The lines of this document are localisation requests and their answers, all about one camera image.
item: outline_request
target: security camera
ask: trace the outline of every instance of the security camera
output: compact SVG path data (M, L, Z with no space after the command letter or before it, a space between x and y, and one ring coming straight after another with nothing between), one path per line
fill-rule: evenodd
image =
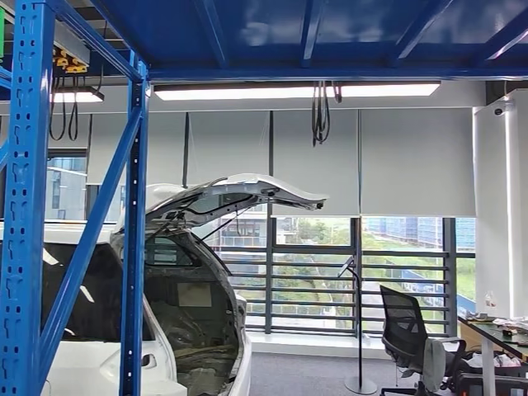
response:
M496 116L502 116L505 111L511 111L515 108L515 103L514 101L499 101L497 102L497 107L493 110Z

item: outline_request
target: blue metal shelving rack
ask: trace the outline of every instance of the blue metal shelving rack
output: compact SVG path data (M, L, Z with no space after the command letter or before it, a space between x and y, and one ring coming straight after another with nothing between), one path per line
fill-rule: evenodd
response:
M0 394L41 392L127 166L120 394L139 395L148 100L156 81L528 77L528 0L93 0L123 58L66 0L17 0L0 279ZM128 121L41 334L55 19L130 79Z

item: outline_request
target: white car body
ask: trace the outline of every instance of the white car body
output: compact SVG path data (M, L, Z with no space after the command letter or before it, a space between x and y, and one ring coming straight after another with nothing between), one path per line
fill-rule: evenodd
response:
M148 186L141 394L249 394L251 343L244 330L245 300L229 284L225 264L189 228L266 202L318 209L326 198L254 174L188 190ZM122 214L98 236L41 395L118 393L124 221ZM43 318L83 231L79 223L45 225Z

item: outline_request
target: blue steel upright post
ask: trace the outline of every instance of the blue steel upright post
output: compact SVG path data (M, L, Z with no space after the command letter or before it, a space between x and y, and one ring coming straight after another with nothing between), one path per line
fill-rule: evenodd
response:
M127 164L127 208L124 218L123 298L121 324L121 396L141 394L141 344L143 323L143 267L145 256L145 185L146 184L148 101L150 95L146 68L130 53L142 82L129 82L129 116L141 109L141 122Z
M0 394L40 394L42 240L55 13L17 0L0 280Z

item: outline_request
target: microphone stand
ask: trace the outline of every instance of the microphone stand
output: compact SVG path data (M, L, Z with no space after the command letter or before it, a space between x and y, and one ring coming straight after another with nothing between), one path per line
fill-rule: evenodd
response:
M355 332L358 342L358 373L357 376L345 378L345 386L355 394L374 394L378 390L377 385L370 379L363 378L363 334L361 315L361 279L358 272L354 270L355 266L354 257L348 258L339 271L337 277L342 277L345 271L351 274L355 282Z

